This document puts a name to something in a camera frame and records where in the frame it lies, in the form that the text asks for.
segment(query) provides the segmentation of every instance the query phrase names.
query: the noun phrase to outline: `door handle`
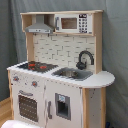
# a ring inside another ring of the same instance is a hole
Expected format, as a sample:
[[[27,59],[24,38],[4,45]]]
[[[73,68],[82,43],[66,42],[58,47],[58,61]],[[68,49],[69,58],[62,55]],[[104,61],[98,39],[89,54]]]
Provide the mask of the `door handle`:
[[[20,90],[19,93],[21,93],[22,95],[25,95],[25,96],[33,96],[32,93],[26,93],[26,92],[24,92],[22,90]]]
[[[48,117],[49,119],[52,119],[52,115],[50,114],[50,107],[51,107],[51,101],[48,102]]]
[[[59,30],[59,27],[57,27],[57,21],[59,20],[59,17],[56,17],[55,18],[55,27],[56,27],[56,30]]]

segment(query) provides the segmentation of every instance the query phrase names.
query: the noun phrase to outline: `microwave door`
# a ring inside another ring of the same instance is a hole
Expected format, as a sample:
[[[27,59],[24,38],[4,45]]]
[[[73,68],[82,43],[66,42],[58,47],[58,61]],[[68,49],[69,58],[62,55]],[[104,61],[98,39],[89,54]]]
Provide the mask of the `microwave door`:
[[[79,15],[56,16],[56,32],[79,33]]]

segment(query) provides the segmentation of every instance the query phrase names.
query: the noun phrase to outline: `tile backsplash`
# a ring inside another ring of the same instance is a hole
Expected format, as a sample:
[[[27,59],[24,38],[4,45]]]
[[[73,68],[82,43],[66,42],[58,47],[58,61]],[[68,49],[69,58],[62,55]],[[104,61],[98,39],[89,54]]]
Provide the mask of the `tile backsplash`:
[[[89,51],[95,59],[95,37],[67,34],[36,34],[33,35],[35,61],[76,67],[79,53]],[[94,70],[88,55],[82,56],[87,62],[87,69]]]

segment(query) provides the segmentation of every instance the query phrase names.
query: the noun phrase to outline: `burner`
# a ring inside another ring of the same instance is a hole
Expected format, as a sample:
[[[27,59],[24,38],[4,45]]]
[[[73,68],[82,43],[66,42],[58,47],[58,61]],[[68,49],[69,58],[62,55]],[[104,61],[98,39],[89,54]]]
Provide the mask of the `burner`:
[[[34,61],[18,66],[18,68],[23,68],[23,69],[37,71],[37,72],[46,72],[55,67],[58,67],[58,65],[46,64],[46,63],[40,63],[40,62],[34,62]]]

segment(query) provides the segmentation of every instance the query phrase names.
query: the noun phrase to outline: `gray curtain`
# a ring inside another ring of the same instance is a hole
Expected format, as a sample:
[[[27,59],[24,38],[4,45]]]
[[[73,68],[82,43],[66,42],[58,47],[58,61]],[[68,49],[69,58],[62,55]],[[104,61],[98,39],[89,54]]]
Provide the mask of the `gray curtain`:
[[[127,0],[4,0],[0,5],[0,98],[7,97],[6,67],[26,60],[21,12],[104,10],[103,70],[115,75],[107,87],[107,121],[128,128],[128,1]]]

